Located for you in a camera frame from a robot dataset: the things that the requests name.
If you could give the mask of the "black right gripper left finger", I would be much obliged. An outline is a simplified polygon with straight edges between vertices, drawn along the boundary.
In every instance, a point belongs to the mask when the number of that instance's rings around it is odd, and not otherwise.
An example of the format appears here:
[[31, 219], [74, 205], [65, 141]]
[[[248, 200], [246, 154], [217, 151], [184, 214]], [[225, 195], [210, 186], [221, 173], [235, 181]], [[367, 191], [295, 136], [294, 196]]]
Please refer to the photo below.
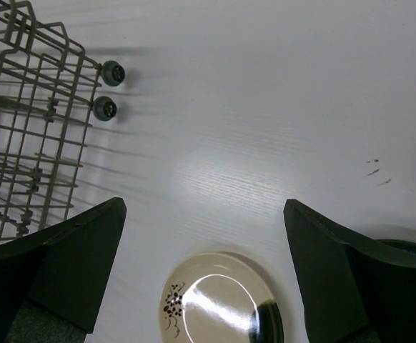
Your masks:
[[93, 332], [126, 215], [114, 197], [0, 245], [0, 342], [83, 342]]

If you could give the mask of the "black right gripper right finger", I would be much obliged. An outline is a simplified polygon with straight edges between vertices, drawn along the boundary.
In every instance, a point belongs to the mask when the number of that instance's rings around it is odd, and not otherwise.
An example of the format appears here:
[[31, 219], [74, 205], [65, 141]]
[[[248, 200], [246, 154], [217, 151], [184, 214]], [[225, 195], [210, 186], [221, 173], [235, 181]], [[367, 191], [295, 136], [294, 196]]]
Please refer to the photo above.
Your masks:
[[284, 224], [310, 342], [416, 342], [416, 255], [296, 199]]

